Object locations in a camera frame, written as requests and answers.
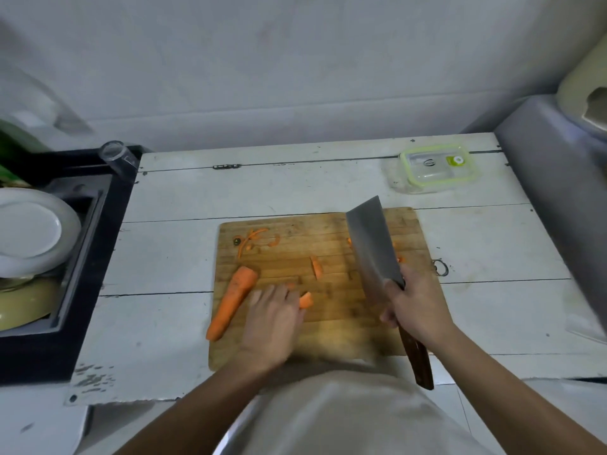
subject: ring pull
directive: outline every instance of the ring pull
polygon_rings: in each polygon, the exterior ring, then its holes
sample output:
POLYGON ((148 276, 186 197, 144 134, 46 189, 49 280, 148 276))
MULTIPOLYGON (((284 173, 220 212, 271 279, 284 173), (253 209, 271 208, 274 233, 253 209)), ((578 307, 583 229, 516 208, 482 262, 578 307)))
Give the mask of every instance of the ring pull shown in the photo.
POLYGON ((436 272, 437 276, 447 276, 449 274, 449 267, 447 266, 446 263, 444 263, 444 261, 442 259, 436 258, 436 259, 432 260, 432 264, 434 265, 434 271, 436 272), (440 262, 444 266, 445 270, 443 273, 438 272, 438 268, 436 267, 436 262, 440 262))

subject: forearm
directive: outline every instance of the forearm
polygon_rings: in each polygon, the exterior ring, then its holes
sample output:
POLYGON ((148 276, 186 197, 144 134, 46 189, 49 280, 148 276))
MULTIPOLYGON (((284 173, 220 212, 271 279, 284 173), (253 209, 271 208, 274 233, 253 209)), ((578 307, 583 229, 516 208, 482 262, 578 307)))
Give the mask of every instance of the forearm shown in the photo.
POLYGON ((117 455, 211 454, 269 372, 237 357, 122 447, 117 455))
POLYGON ((433 345, 506 453, 599 454, 606 446, 491 358, 457 327, 433 345))

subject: cutting board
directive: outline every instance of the cutting board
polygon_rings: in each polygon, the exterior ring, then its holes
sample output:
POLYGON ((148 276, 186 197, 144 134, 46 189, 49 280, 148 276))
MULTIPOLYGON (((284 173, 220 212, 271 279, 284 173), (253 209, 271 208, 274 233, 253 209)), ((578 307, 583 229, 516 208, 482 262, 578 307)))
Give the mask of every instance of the cutting board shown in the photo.
MULTIPOLYGON (((428 273, 440 287, 417 214, 410 207, 384 209, 396 254, 419 272, 428 273)), ((259 274, 257 289, 292 282, 300 293, 310 291, 314 306, 308 309, 294 357, 302 359, 372 360, 379 355, 405 355, 398 329, 389 329, 365 304, 354 255, 348 245, 345 214, 298 215, 262 220, 227 222, 219 228, 213 315, 232 274, 240 265, 259 274), (237 261, 234 237, 251 229, 268 228, 237 261), (280 243, 268 244, 280 235, 280 243), (322 264, 316 280, 310 255, 322 264)), ((243 303, 224 336, 209 346, 209 367, 215 371, 238 350, 247 318, 243 303)))

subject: white bowl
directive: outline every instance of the white bowl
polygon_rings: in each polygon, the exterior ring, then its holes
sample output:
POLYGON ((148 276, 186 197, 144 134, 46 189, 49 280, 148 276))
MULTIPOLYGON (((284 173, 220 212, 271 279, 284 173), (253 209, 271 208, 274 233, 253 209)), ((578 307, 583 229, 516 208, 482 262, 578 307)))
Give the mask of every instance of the white bowl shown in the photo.
POLYGON ((65 262, 80 233, 80 219, 43 191, 0 189, 0 278, 20 278, 65 262))

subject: wooden knife handle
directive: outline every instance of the wooden knife handle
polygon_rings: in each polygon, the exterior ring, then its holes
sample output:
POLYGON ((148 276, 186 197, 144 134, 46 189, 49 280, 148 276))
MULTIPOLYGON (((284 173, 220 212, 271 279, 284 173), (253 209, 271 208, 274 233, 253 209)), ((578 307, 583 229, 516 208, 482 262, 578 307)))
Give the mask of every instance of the wooden knife handle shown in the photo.
POLYGON ((432 379, 432 367, 430 366, 428 350, 402 327, 398 326, 398 332, 401 335, 402 345, 405 347, 411 367, 413 367, 415 382, 422 388, 434 390, 434 380, 432 379))

